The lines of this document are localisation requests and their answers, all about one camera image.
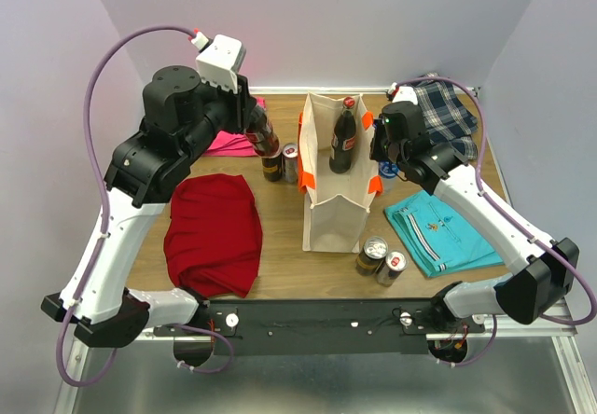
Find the cola glass bottle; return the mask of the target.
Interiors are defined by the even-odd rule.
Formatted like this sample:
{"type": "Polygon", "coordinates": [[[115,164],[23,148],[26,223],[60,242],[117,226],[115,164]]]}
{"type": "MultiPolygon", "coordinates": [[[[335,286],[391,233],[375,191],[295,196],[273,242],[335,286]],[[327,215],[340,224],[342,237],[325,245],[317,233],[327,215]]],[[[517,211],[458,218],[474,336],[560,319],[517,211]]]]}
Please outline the cola glass bottle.
{"type": "Polygon", "coordinates": [[[269,158],[278,154],[279,138],[275,134],[267,110],[263,106],[257,104],[253,108],[244,136],[260,157],[269,158]]]}

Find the beige canvas tote bag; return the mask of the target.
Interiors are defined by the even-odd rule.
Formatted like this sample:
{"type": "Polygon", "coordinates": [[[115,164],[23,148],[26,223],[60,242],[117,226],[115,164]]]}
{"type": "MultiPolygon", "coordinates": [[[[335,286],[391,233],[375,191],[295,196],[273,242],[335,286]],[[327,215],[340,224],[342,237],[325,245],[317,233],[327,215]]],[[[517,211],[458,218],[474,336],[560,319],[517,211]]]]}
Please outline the beige canvas tote bag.
{"type": "Polygon", "coordinates": [[[382,193],[377,162],[369,158],[373,114],[361,94],[354,96],[356,136],[345,173],[329,168],[334,125],[342,99],[308,93],[298,124],[298,188],[305,194],[305,251],[357,253],[370,205],[382,193]]]}

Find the black can front table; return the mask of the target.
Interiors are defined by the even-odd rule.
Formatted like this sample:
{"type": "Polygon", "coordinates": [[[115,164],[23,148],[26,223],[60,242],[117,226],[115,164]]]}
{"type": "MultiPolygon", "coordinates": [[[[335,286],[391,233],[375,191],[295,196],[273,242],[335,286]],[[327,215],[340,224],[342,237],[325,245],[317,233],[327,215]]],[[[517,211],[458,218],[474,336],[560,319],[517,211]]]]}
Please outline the black can front table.
{"type": "Polygon", "coordinates": [[[379,236],[368,238],[356,257],[355,269],[362,276],[369,276],[376,272],[388,253],[388,244],[379,236]]]}

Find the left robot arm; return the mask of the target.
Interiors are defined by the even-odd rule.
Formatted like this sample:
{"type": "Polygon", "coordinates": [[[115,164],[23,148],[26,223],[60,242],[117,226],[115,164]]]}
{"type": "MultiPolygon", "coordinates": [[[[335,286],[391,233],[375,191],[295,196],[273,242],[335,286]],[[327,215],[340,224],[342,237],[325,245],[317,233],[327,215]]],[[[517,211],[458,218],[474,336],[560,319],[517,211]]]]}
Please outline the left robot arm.
{"type": "Polygon", "coordinates": [[[146,292],[126,281],[149,228],[176,187],[190,174],[216,136],[241,133],[256,106],[245,76],[238,89],[225,90],[201,79],[193,69],[174,65],[156,72],[142,91],[144,116],[139,130],[118,145],[104,176],[110,213],[96,227],[103,248],[90,242],[83,257],[96,262],[80,296],[84,276],[78,268],[60,292],[44,297],[42,311],[61,322],[74,305],[74,335],[91,348],[116,349],[132,343],[146,328],[176,324],[188,335],[200,333],[207,313],[202,297],[189,288],[146,292]]]}

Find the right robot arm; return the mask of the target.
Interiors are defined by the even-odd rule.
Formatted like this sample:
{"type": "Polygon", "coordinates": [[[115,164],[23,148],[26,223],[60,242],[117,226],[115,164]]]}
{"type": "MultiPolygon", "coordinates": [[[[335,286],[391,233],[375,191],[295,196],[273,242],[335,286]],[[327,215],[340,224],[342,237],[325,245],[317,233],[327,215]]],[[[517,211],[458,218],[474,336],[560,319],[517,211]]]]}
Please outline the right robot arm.
{"type": "Polygon", "coordinates": [[[435,296],[431,325],[453,330],[474,314],[504,314],[531,324],[571,289],[579,251],[568,238],[554,241],[488,187],[479,188],[467,159],[450,144],[431,143],[423,112],[412,102],[387,104],[372,122],[370,156],[389,160],[408,181],[460,214],[495,250],[508,273],[493,280],[455,283],[435,296]]]}

